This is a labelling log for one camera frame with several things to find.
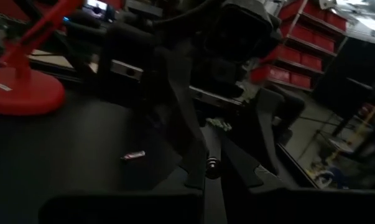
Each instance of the black table surface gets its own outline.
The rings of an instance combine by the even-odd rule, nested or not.
[[[180,158],[142,120],[72,91],[52,114],[0,116],[0,223],[38,223],[46,200],[73,191],[151,189]],[[144,159],[120,160],[140,150]]]

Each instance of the box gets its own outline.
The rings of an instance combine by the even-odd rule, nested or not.
[[[321,35],[319,33],[314,33],[313,35],[313,44],[325,49],[329,50],[330,52],[334,52],[334,44],[335,41],[329,37]]]
[[[326,11],[320,9],[320,7],[316,6],[314,3],[310,2],[310,1],[308,1],[305,8],[303,9],[303,11],[306,12],[307,14],[311,15],[311,16],[314,16],[314,17],[320,19],[320,20],[324,21],[324,19],[325,19]]]
[[[282,68],[265,65],[251,71],[251,82],[259,83],[267,77],[289,83],[290,73]]]
[[[285,23],[281,26],[281,33],[284,37],[288,34],[290,26],[290,22]],[[292,28],[290,35],[306,42],[313,43],[313,32],[310,29],[301,26],[300,24],[296,24]]]
[[[277,57],[300,63],[300,52],[289,47],[277,46],[263,61],[275,60]]]
[[[322,71],[322,60],[318,57],[302,53],[302,59],[300,63],[309,68],[314,68],[315,70]]]
[[[333,12],[326,12],[325,22],[335,26],[336,28],[346,31],[346,19],[336,15]]]
[[[286,7],[283,7],[279,13],[279,18],[282,20],[286,20],[288,18],[296,16],[302,4],[303,0],[298,0],[294,3],[287,5]],[[303,11],[321,20],[325,19],[326,11],[321,10],[320,7],[318,7],[315,3],[311,1],[307,1]]]
[[[292,73],[290,74],[291,79],[290,82],[291,84],[304,87],[304,88],[310,88],[310,83],[311,83],[311,78],[298,74],[298,73]]]

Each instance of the monitor screen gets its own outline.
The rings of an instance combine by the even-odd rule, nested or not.
[[[82,7],[82,10],[89,13],[91,16],[97,19],[104,19],[104,15],[107,11],[107,4],[97,0],[86,0]]]

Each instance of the cable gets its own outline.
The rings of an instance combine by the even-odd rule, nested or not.
[[[200,14],[203,14],[204,12],[215,7],[216,5],[220,5],[224,1],[225,0],[206,0],[194,9],[187,11],[185,14],[173,17],[171,19],[152,21],[152,26],[155,29],[160,29],[167,26],[180,25],[180,23],[188,20],[192,21],[194,17],[198,18]]]
[[[303,117],[303,116],[300,116],[299,118],[300,119],[306,119],[306,120],[309,120],[309,121],[319,122],[319,123],[323,123],[323,124],[329,124],[329,125],[333,125],[333,126],[339,125],[339,124],[333,124],[333,123],[330,123],[330,122],[327,122],[327,121],[322,121],[322,120],[314,119],[314,118],[307,118],[307,117]]]

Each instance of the black knob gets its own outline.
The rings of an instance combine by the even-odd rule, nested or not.
[[[206,160],[206,177],[209,179],[217,179],[221,175],[221,164],[217,158],[211,157]]]

